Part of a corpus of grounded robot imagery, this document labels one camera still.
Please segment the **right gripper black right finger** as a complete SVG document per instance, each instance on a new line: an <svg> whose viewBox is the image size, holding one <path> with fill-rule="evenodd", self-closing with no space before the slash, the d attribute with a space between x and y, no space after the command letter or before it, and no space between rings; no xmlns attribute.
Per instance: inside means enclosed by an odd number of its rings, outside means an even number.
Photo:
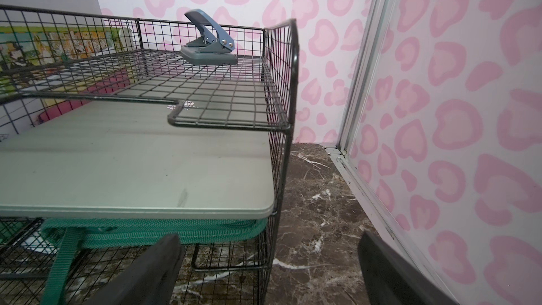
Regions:
<svg viewBox="0 0 542 305"><path fill-rule="evenodd" d="M456 303L379 236L364 232L358 243L357 252L371 304Z"/></svg>

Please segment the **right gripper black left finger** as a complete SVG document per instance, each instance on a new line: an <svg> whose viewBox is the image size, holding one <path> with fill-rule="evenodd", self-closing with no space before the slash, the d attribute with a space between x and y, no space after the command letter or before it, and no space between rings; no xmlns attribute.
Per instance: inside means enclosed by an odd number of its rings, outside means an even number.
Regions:
<svg viewBox="0 0 542 305"><path fill-rule="evenodd" d="M168 234L86 304L168 304L185 255L179 236Z"/></svg>

